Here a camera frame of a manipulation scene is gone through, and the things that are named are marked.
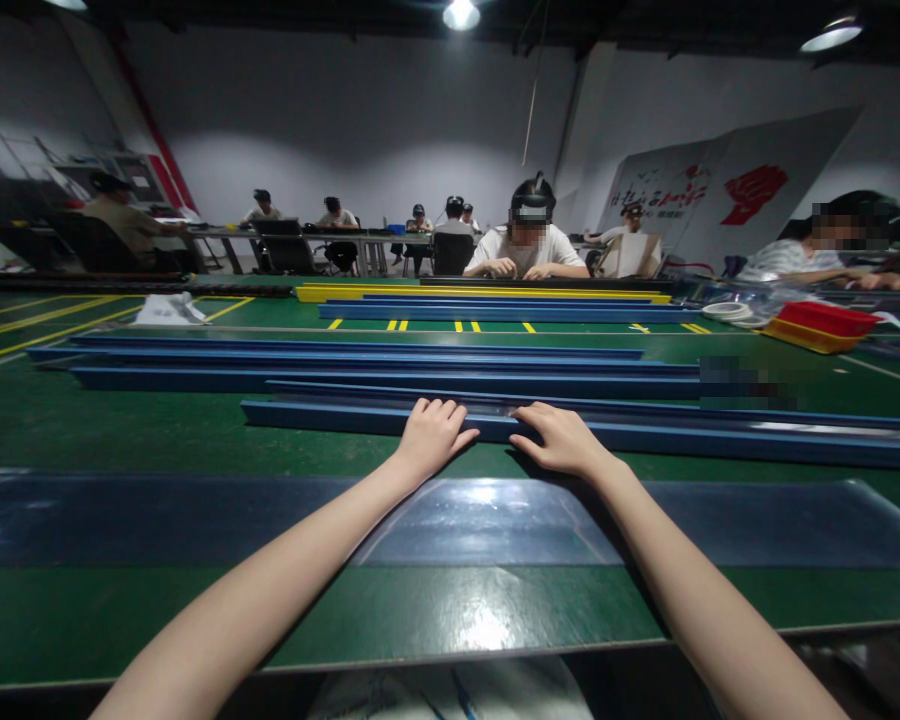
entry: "ceiling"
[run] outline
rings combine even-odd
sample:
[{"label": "ceiling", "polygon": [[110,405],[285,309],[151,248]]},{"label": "ceiling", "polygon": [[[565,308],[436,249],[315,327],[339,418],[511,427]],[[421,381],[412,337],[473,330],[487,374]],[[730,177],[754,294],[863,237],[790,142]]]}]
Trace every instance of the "ceiling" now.
[{"label": "ceiling", "polygon": [[[101,25],[161,22],[183,33],[192,25],[265,27],[298,32],[444,38],[449,0],[86,0]],[[600,40],[623,48],[680,53],[794,58],[800,45],[848,7],[837,0],[475,0],[482,19],[469,34],[528,54],[541,38],[572,47],[578,59]],[[864,32],[817,65],[900,65],[900,0],[855,3]],[[46,14],[41,0],[0,0],[0,12]]]}]

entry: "hand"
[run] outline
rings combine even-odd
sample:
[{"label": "hand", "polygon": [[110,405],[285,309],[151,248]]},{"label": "hand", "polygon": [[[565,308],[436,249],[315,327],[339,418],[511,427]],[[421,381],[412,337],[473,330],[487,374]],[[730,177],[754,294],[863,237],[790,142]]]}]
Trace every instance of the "hand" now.
[{"label": "hand", "polygon": [[453,400],[420,398],[410,413],[400,439],[400,447],[391,460],[403,472],[409,472],[416,489],[424,480],[474,440],[477,429],[460,432],[467,408]]},{"label": "hand", "polygon": [[575,412],[536,402],[530,407],[517,408],[510,416],[523,420],[540,433],[543,447],[522,435],[511,435],[510,442],[541,467],[590,481],[607,465],[620,462]]},{"label": "hand", "polygon": [[510,258],[497,258],[496,260],[487,260],[484,266],[494,277],[514,275],[517,272],[517,264]]},{"label": "hand", "polygon": [[860,276],[856,286],[861,290],[874,290],[880,285],[880,276],[873,273],[867,273]]},{"label": "hand", "polygon": [[882,273],[877,276],[880,280],[878,287],[889,290],[900,290],[900,275],[897,273]]},{"label": "hand", "polygon": [[869,269],[869,268],[865,268],[865,267],[855,267],[855,268],[846,268],[846,269],[844,270],[843,274],[844,274],[846,277],[852,278],[852,279],[854,279],[854,280],[862,280],[862,279],[865,278],[867,275],[870,275],[871,272],[870,272],[870,269]]},{"label": "hand", "polygon": [[550,263],[543,265],[534,265],[527,270],[527,274],[523,276],[524,280],[546,280],[550,277]]}]

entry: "white wall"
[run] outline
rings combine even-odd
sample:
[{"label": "white wall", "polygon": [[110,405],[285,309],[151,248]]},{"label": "white wall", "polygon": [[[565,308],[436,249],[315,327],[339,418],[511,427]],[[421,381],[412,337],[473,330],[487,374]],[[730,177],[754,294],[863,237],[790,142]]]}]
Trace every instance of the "white wall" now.
[{"label": "white wall", "polygon": [[850,190],[900,200],[900,69],[666,55],[618,50],[568,230],[596,228],[619,163],[634,153],[716,137],[738,127],[864,106],[846,141],[795,209]]},{"label": "white wall", "polygon": [[[112,143],[117,131],[107,109],[67,39],[51,19],[29,23],[0,15],[0,131],[21,139],[38,136],[60,156],[87,157],[85,133],[96,143]],[[14,144],[24,162],[46,162],[32,145]],[[0,169],[24,177],[0,140]],[[32,167],[31,174],[41,176]]]},{"label": "white wall", "polygon": [[234,222],[254,188],[301,220],[339,196],[364,227],[431,219],[448,195],[483,224],[538,169],[553,178],[573,51],[548,48],[527,166],[536,54],[507,45],[130,24],[126,50],[204,219]]}]

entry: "desk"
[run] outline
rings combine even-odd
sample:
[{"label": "desk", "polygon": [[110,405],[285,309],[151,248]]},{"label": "desk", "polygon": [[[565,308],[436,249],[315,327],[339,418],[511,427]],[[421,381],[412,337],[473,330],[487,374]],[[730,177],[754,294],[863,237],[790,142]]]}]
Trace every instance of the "desk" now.
[{"label": "desk", "polygon": [[[315,278],[225,277],[197,282],[294,284]],[[333,282],[346,282],[334,278]],[[415,284],[390,280],[389,283]],[[42,300],[43,304],[24,307]],[[0,294],[0,323],[85,299]],[[138,306],[120,298],[0,335],[0,348]],[[239,300],[201,300],[207,315]],[[739,357],[770,367],[813,412],[900,416],[900,362],[854,353],[825,357],[713,323],[680,326],[346,320],[334,330],[316,305],[257,298],[212,328],[161,330],[193,337],[459,345],[641,348],[647,360]],[[120,330],[124,333],[153,331]],[[67,374],[28,360],[0,364],[0,466],[45,470],[364,475],[398,438],[249,427],[240,395],[83,391]],[[621,453],[645,480],[823,482],[858,478],[900,507],[900,471],[852,466]],[[504,445],[478,443],[441,477],[527,476]],[[0,687],[117,676],[134,655],[228,568],[0,568]],[[734,568],[726,571],[767,620],[788,635],[900,629],[900,571]],[[269,658],[271,669],[343,668],[510,653],[612,648],[667,641],[635,573],[622,567],[348,568]]]},{"label": "desk", "polygon": [[[257,247],[256,240],[258,235],[253,230],[228,230],[225,227],[208,227],[203,229],[191,228],[190,231],[194,237],[217,238],[223,243],[223,248],[227,253],[227,259],[233,268],[235,275],[243,275],[243,267],[237,259],[236,253],[233,251],[231,238],[245,238],[250,241],[250,247],[253,254],[260,262],[260,250]],[[370,233],[345,234],[339,235],[333,233],[304,233],[304,240],[308,242],[352,242],[357,246],[357,272],[360,277],[377,277],[382,275],[386,277],[386,260],[383,253],[380,252],[380,246],[384,243],[401,242],[406,245],[429,245],[429,235],[371,235]],[[370,246],[373,261],[367,263],[367,246]]]}]

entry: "yellow tray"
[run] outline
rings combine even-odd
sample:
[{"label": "yellow tray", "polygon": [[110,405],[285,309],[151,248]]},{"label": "yellow tray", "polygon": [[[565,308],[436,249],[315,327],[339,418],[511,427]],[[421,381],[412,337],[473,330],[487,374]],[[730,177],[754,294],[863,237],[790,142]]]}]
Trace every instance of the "yellow tray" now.
[{"label": "yellow tray", "polygon": [[783,340],[813,350],[821,355],[833,355],[838,352],[847,352],[860,342],[863,337],[845,338],[839,335],[831,335],[816,328],[773,318],[770,324],[763,329],[764,335]]},{"label": "yellow tray", "polygon": [[538,298],[538,299],[577,299],[577,300],[649,300],[654,305],[666,305],[670,302],[669,295],[658,295],[647,292],[611,292],[602,290],[497,290],[443,287],[428,285],[419,287],[414,285],[331,285],[329,283],[317,283],[303,285],[297,288],[297,298],[300,302],[322,303],[328,299],[334,300],[361,300],[364,295],[407,295],[410,297],[461,297],[461,298]]}]

